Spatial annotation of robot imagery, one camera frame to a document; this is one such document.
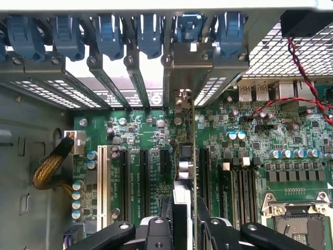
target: pcie slot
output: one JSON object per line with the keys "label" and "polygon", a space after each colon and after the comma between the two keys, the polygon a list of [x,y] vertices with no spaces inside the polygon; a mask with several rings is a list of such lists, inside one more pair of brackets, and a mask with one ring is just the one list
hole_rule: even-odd
{"label": "pcie slot", "polygon": [[140,150],[140,215],[150,216],[150,167],[149,151]]}
{"label": "pcie slot", "polygon": [[248,175],[248,201],[249,201],[249,222],[257,222],[257,204],[255,199],[255,170],[250,167]]}
{"label": "pcie slot", "polygon": [[110,146],[98,146],[97,156],[97,231],[111,224]]}
{"label": "pcie slot", "polygon": [[121,211],[125,221],[131,221],[131,166],[129,152],[120,151]]}
{"label": "pcie slot", "polygon": [[211,189],[210,189],[210,162],[208,148],[199,150],[199,194],[203,198],[204,203],[208,207],[208,211],[212,213]]}

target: white pci slot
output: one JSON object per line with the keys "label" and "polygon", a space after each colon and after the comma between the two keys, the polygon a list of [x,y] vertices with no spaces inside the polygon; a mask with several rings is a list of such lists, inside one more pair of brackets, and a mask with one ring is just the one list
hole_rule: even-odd
{"label": "white pci slot", "polygon": [[97,231],[111,224],[110,146],[98,146],[97,157]]}

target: metal mesh grille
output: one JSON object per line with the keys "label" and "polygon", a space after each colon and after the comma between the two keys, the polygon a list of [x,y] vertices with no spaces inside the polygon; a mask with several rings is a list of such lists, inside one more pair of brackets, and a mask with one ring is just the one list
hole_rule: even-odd
{"label": "metal mesh grille", "polygon": [[213,96],[213,94],[221,87],[221,85],[225,82],[225,77],[214,77],[210,78],[209,81],[205,84],[205,86],[200,91],[198,97],[194,101],[195,106],[204,105],[209,98]]}
{"label": "metal mesh grille", "polygon": [[55,87],[56,89],[64,92],[65,94],[73,97],[78,100],[80,103],[88,106],[89,108],[100,108],[100,105],[95,103],[93,100],[89,99],[87,96],[82,94],[81,92],[75,90],[73,87],[69,86],[67,83],[61,80],[56,81],[45,81],[47,84]]}
{"label": "metal mesh grille", "polygon": [[[333,75],[333,23],[312,38],[295,38],[297,55],[309,76]],[[278,23],[250,53],[250,68],[243,78],[300,76],[281,36]]]}
{"label": "metal mesh grille", "polygon": [[63,105],[67,108],[80,108],[80,106],[78,106],[42,87],[39,87],[38,85],[36,85],[32,82],[22,81],[22,82],[10,82],[10,83],[15,84],[16,86],[19,86],[23,89],[29,90],[30,92],[32,92],[34,94],[40,95],[46,99],[49,99],[50,101]]}

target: gray metal panel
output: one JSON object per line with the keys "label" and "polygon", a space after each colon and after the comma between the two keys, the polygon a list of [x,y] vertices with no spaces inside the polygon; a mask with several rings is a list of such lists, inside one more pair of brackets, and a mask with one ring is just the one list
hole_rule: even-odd
{"label": "gray metal panel", "polygon": [[53,149],[54,130],[69,129],[69,122],[59,108],[27,96],[18,102],[17,97],[1,88],[0,142],[6,144],[0,147],[0,246],[58,250],[70,223],[70,198],[62,189],[35,189],[30,176],[40,157]]}

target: black pcie slot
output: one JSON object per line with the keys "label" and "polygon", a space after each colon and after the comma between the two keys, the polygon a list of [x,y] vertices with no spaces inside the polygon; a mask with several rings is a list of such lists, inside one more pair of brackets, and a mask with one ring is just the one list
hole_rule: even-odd
{"label": "black pcie slot", "polygon": [[249,222],[257,222],[257,204],[255,199],[255,170],[250,167],[248,175],[248,192],[249,192]]}
{"label": "black pcie slot", "polygon": [[199,150],[199,194],[208,207],[209,213],[212,213],[211,192],[210,192],[210,163],[209,149],[201,148]]}
{"label": "black pcie slot", "polygon": [[140,150],[140,210],[141,218],[150,216],[149,152]]}
{"label": "black pcie slot", "polygon": [[122,218],[125,221],[131,221],[131,170],[127,150],[120,151],[119,174]]}

